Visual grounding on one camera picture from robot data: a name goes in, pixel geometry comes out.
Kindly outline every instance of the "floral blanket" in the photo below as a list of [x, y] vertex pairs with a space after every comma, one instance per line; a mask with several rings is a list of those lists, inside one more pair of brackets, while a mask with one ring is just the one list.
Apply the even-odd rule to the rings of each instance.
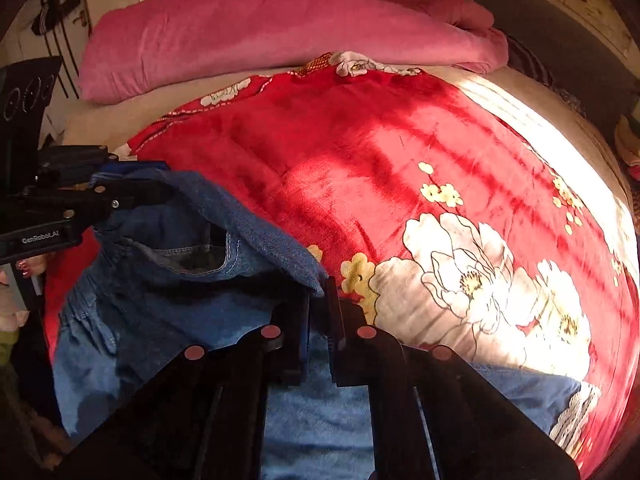
[[603, 459], [635, 374], [636, 286], [564, 177], [454, 86], [327, 54], [184, 105], [120, 153], [225, 187], [407, 344], [583, 381], [551, 437], [583, 476]]

